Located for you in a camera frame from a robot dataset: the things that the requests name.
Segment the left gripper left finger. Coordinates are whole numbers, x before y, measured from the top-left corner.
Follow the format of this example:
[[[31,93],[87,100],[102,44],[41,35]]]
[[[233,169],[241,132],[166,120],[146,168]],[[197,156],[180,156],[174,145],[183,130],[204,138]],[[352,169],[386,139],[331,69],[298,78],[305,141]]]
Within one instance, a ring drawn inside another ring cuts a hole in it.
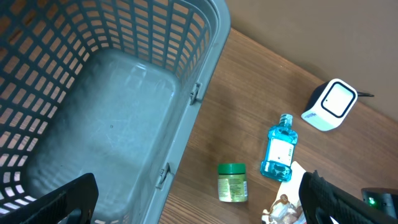
[[[1,217],[1,223],[90,223],[99,191],[95,177],[86,173],[34,202]]]

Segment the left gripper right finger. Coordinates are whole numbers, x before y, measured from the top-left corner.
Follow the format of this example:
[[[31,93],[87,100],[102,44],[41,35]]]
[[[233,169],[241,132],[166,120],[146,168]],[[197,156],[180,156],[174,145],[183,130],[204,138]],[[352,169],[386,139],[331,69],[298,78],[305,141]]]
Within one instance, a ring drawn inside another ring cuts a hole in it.
[[[397,224],[397,218],[327,182],[318,172],[304,173],[298,195],[307,223]]]

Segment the white brown snack pouch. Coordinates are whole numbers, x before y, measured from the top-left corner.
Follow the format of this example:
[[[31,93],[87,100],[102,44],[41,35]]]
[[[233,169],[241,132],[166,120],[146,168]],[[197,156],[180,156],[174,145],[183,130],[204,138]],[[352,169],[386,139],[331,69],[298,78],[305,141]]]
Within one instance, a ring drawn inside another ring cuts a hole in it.
[[[306,224],[299,198],[299,188],[306,170],[296,161],[292,163],[292,177],[280,185],[274,203],[262,213],[262,224]]]

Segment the blue mouthwash bottle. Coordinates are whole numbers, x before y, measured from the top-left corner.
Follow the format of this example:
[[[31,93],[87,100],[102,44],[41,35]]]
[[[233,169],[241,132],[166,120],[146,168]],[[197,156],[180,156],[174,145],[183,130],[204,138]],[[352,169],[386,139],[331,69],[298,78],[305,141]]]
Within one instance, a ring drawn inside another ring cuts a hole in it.
[[[298,134],[292,129],[293,116],[282,114],[278,125],[268,131],[265,158],[261,162],[261,174],[265,177],[288,182],[292,177],[292,162]]]

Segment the green lid spice jar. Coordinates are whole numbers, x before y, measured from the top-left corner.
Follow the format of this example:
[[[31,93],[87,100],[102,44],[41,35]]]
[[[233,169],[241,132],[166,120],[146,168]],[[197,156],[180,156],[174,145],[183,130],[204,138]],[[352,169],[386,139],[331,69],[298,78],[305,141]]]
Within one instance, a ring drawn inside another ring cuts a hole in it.
[[[218,164],[218,198],[222,202],[248,200],[248,182],[244,163]]]

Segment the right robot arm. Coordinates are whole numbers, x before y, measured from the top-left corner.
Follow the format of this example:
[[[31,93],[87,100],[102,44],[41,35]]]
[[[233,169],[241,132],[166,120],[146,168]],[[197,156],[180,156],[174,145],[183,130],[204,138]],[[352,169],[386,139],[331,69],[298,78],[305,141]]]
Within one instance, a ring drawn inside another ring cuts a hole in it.
[[[361,189],[361,193],[370,207],[397,218],[397,189],[369,187]]]

